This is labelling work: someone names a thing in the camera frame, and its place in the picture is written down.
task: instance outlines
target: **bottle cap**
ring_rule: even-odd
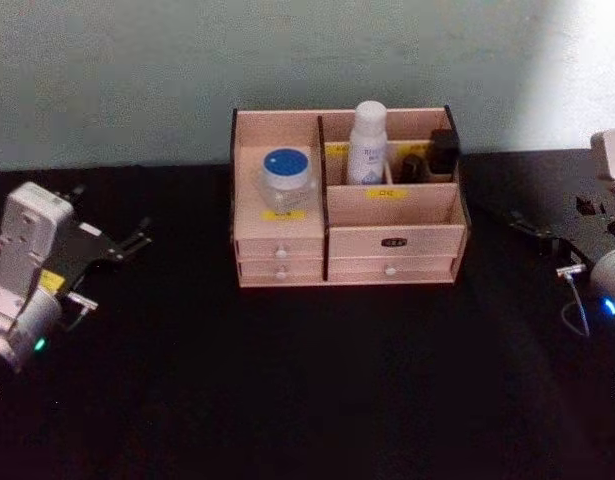
[[[269,153],[263,162],[267,185],[278,190],[294,190],[305,185],[311,176],[307,156],[292,148]]]
[[[373,100],[368,100],[356,107],[354,130],[360,135],[375,136],[385,131],[387,108]]]

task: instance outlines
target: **white bottle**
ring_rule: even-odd
[[[349,139],[348,185],[382,183],[387,151],[386,119],[387,109],[380,102],[367,101],[356,107]]]

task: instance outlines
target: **jar with blue lid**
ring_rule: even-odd
[[[307,207],[316,190],[309,158],[293,148],[265,156],[260,184],[265,203],[279,214]]]

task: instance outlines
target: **cable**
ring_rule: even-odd
[[[560,318],[563,321],[563,323],[567,327],[569,327],[570,330],[573,330],[575,333],[577,333],[578,335],[580,335],[582,337],[589,338],[589,325],[587,324],[587,315],[585,315],[585,308],[583,307],[583,302],[580,300],[580,295],[578,295],[578,289],[576,288],[576,284],[574,283],[574,279],[573,279],[573,277],[569,273],[566,273],[563,276],[565,277],[565,280],[567,280],[567,283],[571,287],[572,292],[574,292],[575,301],[569,302],[567,305],[565,305],[560,310]],[[567,316],[565,315],[565,313],[567,312],[567,310],[569,310],[569,308],[571,308],[572,305],[578,305],[578,311],[580,312],[580,319],[581,319],[583,327],[584,327],[584,332],[580,331],[578,328],[574,327],[569,322],[569,320],[567,320]]]

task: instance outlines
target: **wall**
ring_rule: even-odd
[[[0,0],[0,169],[225,161],[234,106],[366,98],[451,104],[468,152],[587,146],[615,126],[608,5]]]

